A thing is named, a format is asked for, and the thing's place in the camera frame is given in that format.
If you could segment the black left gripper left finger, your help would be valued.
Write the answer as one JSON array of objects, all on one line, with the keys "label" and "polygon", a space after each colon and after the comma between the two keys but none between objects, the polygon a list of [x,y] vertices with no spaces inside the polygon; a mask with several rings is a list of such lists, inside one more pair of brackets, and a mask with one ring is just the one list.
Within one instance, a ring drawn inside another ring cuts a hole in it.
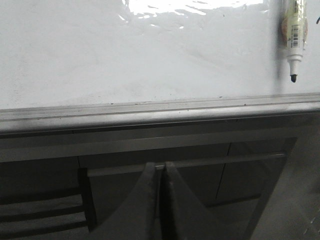
[{"label": "black left gripper left finger", "polygon": [[145,164],[134,188],[115,212],[88,234],[90,240],[151,240],[158,199],[155,163]]}]

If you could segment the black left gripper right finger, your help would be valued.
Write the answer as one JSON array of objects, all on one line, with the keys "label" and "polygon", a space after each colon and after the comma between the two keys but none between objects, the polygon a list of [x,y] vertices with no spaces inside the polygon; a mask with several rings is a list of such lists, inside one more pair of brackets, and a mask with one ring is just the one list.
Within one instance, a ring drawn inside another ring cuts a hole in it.
[{"label": "black left gripper right finger", "polygon": [[226,227],[195,196],[173,162],[166,162],[159,186],[164,240],[225,240]]}]

